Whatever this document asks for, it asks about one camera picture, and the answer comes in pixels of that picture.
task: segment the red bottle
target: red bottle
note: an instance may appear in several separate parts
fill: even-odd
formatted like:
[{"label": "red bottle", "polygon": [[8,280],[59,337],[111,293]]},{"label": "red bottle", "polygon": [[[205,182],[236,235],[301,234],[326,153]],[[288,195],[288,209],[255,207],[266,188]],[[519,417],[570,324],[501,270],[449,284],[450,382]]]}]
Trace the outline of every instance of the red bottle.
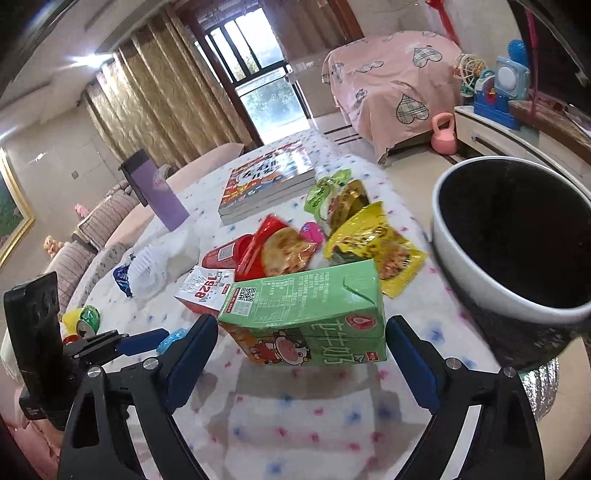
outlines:
[{"label": "red bottle", "polygon": [[210,251],[201,262],[203,268],[236,268],[251,244],[252,235],[242,235]]}]

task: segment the yellow snack bag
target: yellow snack bag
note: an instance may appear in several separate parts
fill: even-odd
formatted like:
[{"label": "yellow snack bag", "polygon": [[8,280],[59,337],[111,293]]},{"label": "yellow snack bag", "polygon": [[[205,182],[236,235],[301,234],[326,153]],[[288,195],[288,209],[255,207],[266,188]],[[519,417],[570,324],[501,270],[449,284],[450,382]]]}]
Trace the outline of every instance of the yellow snack bag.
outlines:
[{"label": "yellow snack bag", "polygon": [[373,258],[382,292],[396,297],[413,279],[427,258],[388,224],[382,202],[364,207],[329,238],[324,256],[334,264]]}]

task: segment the blue toy ball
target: blue toy ball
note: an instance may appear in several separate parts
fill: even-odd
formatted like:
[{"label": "blue toy ball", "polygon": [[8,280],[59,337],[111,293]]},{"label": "blue toy ball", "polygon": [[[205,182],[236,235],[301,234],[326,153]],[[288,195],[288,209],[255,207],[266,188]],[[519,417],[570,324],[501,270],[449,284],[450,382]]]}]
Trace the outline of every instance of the blue toy ball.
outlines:
[{"label": "blue toy ball", "polygon": [[511,40],[507,47],[509,58],[517,63],[522,64],[524,67],[530,68],[530,63],[527,58],[527,50],[525,49],[525,43],[523,40]]}]

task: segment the framed painting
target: framed painting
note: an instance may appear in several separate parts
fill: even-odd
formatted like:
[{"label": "framed painting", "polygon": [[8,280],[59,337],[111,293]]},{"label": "framed painting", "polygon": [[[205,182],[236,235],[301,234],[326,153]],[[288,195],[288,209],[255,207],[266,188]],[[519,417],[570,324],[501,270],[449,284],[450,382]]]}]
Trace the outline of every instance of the framed painting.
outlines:
[{"label": "framed painting", "polygon": [[0,147],[0,268],[27,233],[35,218],[12,175],[6,151]]}]

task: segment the glass door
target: glass door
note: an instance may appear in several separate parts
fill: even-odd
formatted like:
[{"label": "glass door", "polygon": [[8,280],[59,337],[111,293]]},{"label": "glass door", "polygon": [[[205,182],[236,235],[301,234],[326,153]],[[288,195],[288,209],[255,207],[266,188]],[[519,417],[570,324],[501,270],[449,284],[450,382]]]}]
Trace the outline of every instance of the glass door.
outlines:
[{"label": "glass door", "polygon": [[205,38],[264,143],[310,127],[299,87],[285,79],[291,69],[262,8],[209,28]]}]

